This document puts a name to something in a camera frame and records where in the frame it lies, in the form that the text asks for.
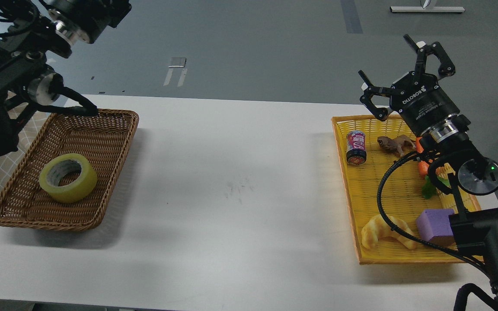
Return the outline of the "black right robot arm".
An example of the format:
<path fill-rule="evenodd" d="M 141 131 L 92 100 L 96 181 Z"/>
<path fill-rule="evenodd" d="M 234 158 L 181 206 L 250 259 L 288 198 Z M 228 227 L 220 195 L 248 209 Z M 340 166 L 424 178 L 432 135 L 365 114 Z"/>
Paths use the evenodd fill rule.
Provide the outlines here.
<path fill-rule="evenodd" d="M 415 67 L 389 87 L 372 84 L 363 71 L 361 102 L 380 121 L 396 112 L 424 151 L 410 152 L 396 161 L 380 180 L 376 203 L 392 232 L 439 250 L 480 270 L 491 293 L 469 283 L 456 296 L 454 310 L 464 311 L 470 294 L 498 311 L 498 162 L 485 157 L 468 136 L 469 119 L 440 87 L 439 81 L 455 74 L 455 65 L 439 42 L 404 39 L 416 54 Z M 389 218 L 382 206 L 386 181 L 402 165 L 415 159 L 430 161 L 428 176 L 441 193 L 454 198 L 456 213 L 449 216 L 454 250 L 417 238 Z"/>

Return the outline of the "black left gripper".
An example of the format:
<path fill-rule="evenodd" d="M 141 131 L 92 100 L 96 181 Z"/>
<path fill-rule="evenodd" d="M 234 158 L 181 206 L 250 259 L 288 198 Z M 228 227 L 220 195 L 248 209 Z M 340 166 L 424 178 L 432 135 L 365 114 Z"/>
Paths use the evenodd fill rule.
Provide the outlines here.
<path fill-rule="evenodd" d="M 117 28 L 132 10 L 129 0 L 48 0 L 56 33 L 67 43 L 93 44 L 107 27 Z"/>

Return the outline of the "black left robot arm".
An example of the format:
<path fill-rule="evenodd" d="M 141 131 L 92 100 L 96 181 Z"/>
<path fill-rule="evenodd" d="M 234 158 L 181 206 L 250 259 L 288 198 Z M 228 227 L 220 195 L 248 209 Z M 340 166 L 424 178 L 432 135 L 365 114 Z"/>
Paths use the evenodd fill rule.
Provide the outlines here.
<path fill-rule="evenodd" d="M 36 112 L 96 116 L 98 108 L 64 85 L 47 52 L 68 58 L 77 41 L 95 41 L 132 9 L 128 0 L 0 0 L 0 157 L 17 151 Z"/>

